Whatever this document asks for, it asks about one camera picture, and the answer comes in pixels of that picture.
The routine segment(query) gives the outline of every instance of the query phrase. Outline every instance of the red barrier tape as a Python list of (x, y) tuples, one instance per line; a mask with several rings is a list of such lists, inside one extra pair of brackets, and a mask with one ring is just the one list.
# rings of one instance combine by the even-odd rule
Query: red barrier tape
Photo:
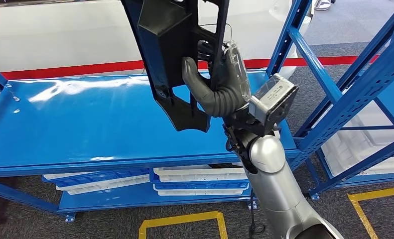
[[(371, 62), (375, 61), (378, 56), (375, 56)], [(357, 56), (326, 56), (319, 57), (318, 59), (323, 65), (346, 65), (352, 64)], [(250, 59), (244, 60), (247, 68), (263, 68), (266, 67), (270, 59)], [(307, 63), (303, 58), (287, 58), (283, 66), (306, 66)], [(8, 71), (2, 72), (2, 75), (8, 80), (19, 80), (19, 79), (39, 79), (39, 78), (53, 78), (63, 76), (75, 76), (75, 75), (86, 75), (96, 74), (104, 72), (115, 72), (115, 71), (128, 71), (143, 69), (144, 64), (141, 60), (139, 61), (126, 61), (126, 62), (113, 62), (113, 63), (102, 63), (92, 64), (83, 66), (66, 66), (66, 67), (55, 67), (46, 69), (34, 69), (34, 70), (23, 70), (23, 71)], [(199, 62), (199, 69), (207, 69), (207, 63)]]

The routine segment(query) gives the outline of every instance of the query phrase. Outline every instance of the storage bin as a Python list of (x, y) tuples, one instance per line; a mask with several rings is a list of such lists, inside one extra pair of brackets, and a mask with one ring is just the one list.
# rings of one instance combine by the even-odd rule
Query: storage bin
[(209, 165), (154, 168), (161, 182), (191, 182), (246, 179), (243, 168), (211, 168)]

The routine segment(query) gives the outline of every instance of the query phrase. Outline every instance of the robot forearm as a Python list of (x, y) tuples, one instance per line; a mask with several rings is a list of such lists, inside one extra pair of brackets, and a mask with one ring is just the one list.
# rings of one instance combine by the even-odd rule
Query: robot forearm
[(278, 238), (343, 238), (304, 198), (278, 138), (259, 137), (248, 149), (257, 172), (246, 174)]

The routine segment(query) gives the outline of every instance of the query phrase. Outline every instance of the white bin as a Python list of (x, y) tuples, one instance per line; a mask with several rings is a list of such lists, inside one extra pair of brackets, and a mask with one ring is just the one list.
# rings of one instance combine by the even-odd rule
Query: white bin
[(56, 179), (56, 178), (77, 176), (77, 175), (87, 174), (87, 173), (95, 173), (95, 172), (43, 174), (43, 177), (45, 179)]
[[(369, 103), (344, 127), (392, 125), (375, 102)], [(342, 130), (321, 146), (333, 176), (366, 159), (394, 142), (394, 129)], [(361, 172), (360, 175), (394, 173), (394, 157)]]
[(135, 184), (148, 183), (148, 182), (150, 182), (149, 175), (144, 174), (140, 176), (117, 178), (117, 179), (93, 182), (93, 183), (84, 183), (84, 184), (78, 184), (68, 187), (56, 186), (56, 189), (61, 191), (66, 191), (70, 195), (75, 195), (80, 193), (89, 193), (89, 192), (107, 190), (111, 188), (118, 188), (124, 186), (131, 186)]
[(243, 168), (211, 168), (209, 165), (154, 168), (154, 173), (164, 183), (241, 180), (247, 178)]
[(156, 189), (153, 185), (153, 189), (157, 191), (160, 196), (200, 196), (200, 195), (241, 195), (244, 190), (249, 188), (249, 184), (246, 188), (230, 188), (230, 189)]

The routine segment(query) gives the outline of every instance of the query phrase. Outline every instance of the yellow tape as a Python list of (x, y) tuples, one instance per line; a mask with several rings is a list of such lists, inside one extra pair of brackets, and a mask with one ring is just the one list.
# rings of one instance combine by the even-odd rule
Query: yellow tape
[(348, 194), (349, 201), (351, 201), (352, 206), (357, 212), (358, 217), (361, 219), (361, 222), (366, 228), (367, 233), (370, 235), (371, 239), (379, 239), (379, 238), (377, 237), (376, 232), (374, 232), (373, 227), (371, 226), (366, 215), (364, 214), (364, 211), (361, 208), (359, 201), (384, 198), (389, 196), (394, 196), (394, 188), (366, 192), (366, 193), (359, 193), (359, 194)]
[(158, 218), (152, 220), (144, 220), (141, 227), (139, 227), (138, 239), (147, 238), (147, 228), (155, 228), (167, 225), (174, 225), (180, 223), (190, 223), (209, 219), (217, 219), (217, 224), (219, 226), (220, 239), (227, 239), (228, 234), (226, 232), (225, 219), (223, 214), (218, 211), (207, 212), (207, 213), (196, 213), (183, 216), (169, 217), (169, 218)]
[(354, 206), (355, 211), (358, 214), (361, 222), (363, 223), (364, 227), (367, 230), (367, 233), (370, 235), (371, 239), (379, 239), (374, 231), (373, 227), (371, 226), (370, 222), (368, 221), (366, 215), (364, 214), (363, 209), (361, 208), (358, 200), (356, 199), (356, 195), (348, 194), (349, 201), (351, 201), (352, 206)]
[(357, 201), (375, 199), (375, 198), (384, 198), (388, 196), (394, 196), (394, 188), (383, 189), (378, 191), (372, 191), (367, 193), (359, 193), (354, 194)]

